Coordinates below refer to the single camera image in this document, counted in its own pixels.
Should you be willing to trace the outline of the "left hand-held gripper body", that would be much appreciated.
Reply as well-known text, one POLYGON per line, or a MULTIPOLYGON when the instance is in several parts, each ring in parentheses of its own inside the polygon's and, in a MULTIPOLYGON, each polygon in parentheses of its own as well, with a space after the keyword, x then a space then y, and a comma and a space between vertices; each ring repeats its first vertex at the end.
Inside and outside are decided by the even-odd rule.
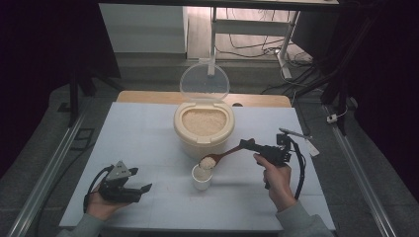
POLYGON ((131 175, 128 167, 123 161, 113 165, 101 181, 99 193, 102 198, 111 202, 139 202, 141 198, 141 195, 138 193, 139 189, 125 187, 129 177, 131 175))

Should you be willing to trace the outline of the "wooden spoon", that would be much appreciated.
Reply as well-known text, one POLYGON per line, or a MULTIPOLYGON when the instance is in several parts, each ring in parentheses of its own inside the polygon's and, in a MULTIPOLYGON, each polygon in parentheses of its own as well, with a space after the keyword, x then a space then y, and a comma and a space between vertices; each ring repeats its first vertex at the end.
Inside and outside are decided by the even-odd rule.
POLYGON ((230 155, 230 154, 232 154, 232 153, 234 153, 234 152, 237 152, 237 151, 239 151, 239 150, 241 150, 242 148, 238 145, 238 146, 236 146, 236 147, 234 147, 234 148, 232 148, 232 149, 229 149, 228 151, 226 151, 226 152, 224 152, 224 153, 221 153, 221 154, 208 154, 208 155, 206 155, 205 157, 211 157, 211 158, 213 158, 214 160, 215 160, 215 162, 216 162, 216 165, 219 163, 219 161, 222 159, 222 158, 224 158, 225 156, 227 156, 227 155, 230 155))

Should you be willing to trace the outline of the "cream rice container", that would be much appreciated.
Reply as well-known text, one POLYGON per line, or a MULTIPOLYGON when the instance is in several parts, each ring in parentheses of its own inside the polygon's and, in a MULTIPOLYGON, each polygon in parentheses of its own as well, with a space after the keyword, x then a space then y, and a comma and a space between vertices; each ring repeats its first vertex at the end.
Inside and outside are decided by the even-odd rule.
POLYGON ((192 158, 201 159, 210 153, 221 153, 235 127, 235 117, 231 106, 224 102, 192 102, 181 104, 174 115, 174 129, 182 142, 182 148, 192 158), (189 110, 218 110, 226 115, 225 127, 216 134, 199 136, 186 130, 182 115, 189 110))

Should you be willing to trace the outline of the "scoop of white rice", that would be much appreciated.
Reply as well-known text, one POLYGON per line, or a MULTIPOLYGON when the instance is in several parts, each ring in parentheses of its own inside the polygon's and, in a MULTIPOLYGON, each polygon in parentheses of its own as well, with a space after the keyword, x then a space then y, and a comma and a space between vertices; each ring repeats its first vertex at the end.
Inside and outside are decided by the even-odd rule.
POLYGON ((214 168, 216 165, 216 162, 211 157, 205 157, 199 164, 199 166, 204 170, 210 170, 214 168))

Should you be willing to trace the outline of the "white rice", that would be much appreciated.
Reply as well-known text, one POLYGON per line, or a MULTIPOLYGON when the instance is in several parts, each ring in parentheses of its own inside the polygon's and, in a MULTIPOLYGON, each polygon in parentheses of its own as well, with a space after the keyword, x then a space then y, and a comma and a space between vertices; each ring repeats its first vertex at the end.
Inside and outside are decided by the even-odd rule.
POLYGON ((186 130, 199 136, 209 136, 221 131, 226 124, 226 115, 218 110, 189 110, 182 115, 186 130))

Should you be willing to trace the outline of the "white cup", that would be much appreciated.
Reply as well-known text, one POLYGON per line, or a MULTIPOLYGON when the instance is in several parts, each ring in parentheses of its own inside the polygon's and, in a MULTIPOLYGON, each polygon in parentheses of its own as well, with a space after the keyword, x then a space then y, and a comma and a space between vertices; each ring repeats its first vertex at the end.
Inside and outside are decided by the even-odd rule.
POLYGON ((210 187, 212 172, 196 165, 192 170, 193 185, 199 191, 205 191, 210 187))

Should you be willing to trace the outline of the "person's left hand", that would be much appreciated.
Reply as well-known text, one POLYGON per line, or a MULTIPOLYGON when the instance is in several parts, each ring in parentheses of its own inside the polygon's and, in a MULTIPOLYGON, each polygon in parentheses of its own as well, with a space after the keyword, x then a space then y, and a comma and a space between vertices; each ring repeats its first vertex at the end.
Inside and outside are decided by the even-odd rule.
POLYGON ((107 221, 117 210, 128 206, 128 202, 111 202, 104 200, 99 193, 99 188, 100 186, 97 185, 88 195, 87 214, 102 221, 107 221))

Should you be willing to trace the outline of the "person's right hand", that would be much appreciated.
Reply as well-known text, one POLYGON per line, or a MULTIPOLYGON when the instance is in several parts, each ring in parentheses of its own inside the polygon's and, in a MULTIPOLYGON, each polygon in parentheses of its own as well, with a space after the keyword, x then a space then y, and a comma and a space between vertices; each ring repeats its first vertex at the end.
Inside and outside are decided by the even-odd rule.
POLYGON ((263 181, 270 184, 269 197, 278 212, 296 204, 291 190, 291 172, 289 166, 276 167, 259 154, 253 155, 258 164, 265 168, 263 181))

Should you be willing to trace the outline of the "white table sheet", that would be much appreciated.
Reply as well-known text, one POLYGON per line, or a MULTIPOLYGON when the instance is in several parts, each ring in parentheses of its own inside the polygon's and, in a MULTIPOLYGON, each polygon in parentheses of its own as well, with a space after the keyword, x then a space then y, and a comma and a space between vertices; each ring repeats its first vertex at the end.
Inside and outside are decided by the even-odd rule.
POLYGON ((183 150, 177 136, 173 105, 114 103, 96 141, 61 226, 75 226, 94 177, 103 168, 123 161, 137 168, 127 186, 150 191, 119 210, 111 228, 153 231, 278 232, 276 208, 262 181, 263 169, 252 152, 241 150, 223 158, 205 191, 193 185, 197 160, 183 150))

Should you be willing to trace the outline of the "white paper tag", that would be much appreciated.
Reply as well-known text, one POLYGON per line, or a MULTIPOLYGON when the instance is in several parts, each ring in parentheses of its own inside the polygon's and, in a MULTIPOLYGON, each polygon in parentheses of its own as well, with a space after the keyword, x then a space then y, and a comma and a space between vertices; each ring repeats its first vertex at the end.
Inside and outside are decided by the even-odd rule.
POLYGON ((318 149, 308 139, 305 141, 305 143, 307 145, 307 148, 311 157, 315 157, 320 154, 318 149))

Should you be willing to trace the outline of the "clear plastic container lid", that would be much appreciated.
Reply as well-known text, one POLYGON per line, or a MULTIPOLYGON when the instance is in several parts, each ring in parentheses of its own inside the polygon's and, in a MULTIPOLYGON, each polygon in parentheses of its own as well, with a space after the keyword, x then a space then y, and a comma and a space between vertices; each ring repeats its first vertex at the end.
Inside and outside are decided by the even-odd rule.
POLYGON ((180 79, 180 92, 190 100, 223 100, 229 91, 227 74, 213 62, 190 66, 180 79))

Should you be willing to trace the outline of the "wooden table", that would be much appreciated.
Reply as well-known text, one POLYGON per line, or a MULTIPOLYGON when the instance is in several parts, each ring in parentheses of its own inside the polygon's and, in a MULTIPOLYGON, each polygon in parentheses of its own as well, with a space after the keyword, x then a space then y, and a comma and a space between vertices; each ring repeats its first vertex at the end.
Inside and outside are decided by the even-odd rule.
MULTIPOLYGON (((290 108, 291 101, 281 95, 252 95, 252 94, 229 94, 223 99, 228 105, 243 107, 263 108, 290 108)), ((122 91, 117 97, 120 103, 148 103, 179 105, 186 102, 180 92, 157 92, 157 91, 122 91)))

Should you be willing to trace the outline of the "white cabinet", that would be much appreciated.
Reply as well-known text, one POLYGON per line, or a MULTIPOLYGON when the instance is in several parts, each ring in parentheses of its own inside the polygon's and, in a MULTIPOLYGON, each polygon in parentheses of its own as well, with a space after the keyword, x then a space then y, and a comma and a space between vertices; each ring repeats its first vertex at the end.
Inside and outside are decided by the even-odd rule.
POLYGON ((99 5, 114 52, 186 53, 187 8, 99 5))

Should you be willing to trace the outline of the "metal floor rail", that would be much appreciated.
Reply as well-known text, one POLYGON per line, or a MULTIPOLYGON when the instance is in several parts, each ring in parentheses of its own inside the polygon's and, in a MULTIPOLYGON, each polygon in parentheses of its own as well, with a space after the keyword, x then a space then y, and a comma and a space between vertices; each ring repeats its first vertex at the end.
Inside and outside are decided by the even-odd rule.
POLYGON ((356 155, 348 137, 344 135, 337 126, 336 122, 331 123, 336 140, 347 160, 349 168, 363 194, 364 200, 370 208, 371 215, 376 222, 377 228, 382 237, 397 237, 396 231, 392 226, 381 201, 374 191, 367 174, 365 173, 358 156, 356 155))
POLYGON ((48 197, 48 192, 51 190, 52 184, 64 158, 73 142, 76 133, 78 132, 84 118, 86 117, 87 108, 82 108, 81 111, 70 120, 65 129, 59 143, 54 148, 51 155, 48 156, 47 162, 43 166, 39 178, 34 183, 30 194, 28 195, 24 205, 19 211, 13 225, 11 226, 6 237, 25 237, 29 228, 36 219, 42 204, 48 197))

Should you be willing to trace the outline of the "white desk frame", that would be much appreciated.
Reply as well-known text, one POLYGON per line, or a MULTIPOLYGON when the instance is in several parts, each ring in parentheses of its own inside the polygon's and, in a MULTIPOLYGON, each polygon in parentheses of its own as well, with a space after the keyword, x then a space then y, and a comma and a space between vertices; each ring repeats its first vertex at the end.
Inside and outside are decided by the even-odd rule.
POLYGON ((263 37, 280 37, 282 45, 279 49, 274 50, 283 74, 284 79, 291 79, 292 74, 287 65, 286 54, 288 46, 293 35, 293 30, 299 15, 299 11, 290 11, 290 18, 285 22, 253 21, 253 20, 234 20, 219 19, 217 17, 217 8, 211 8, 210 14, 210 49, 209 60, 215 64, 216 48, 215 40, 217 34, 224 35, 241 35, 241 36, 263 36, 263 37))

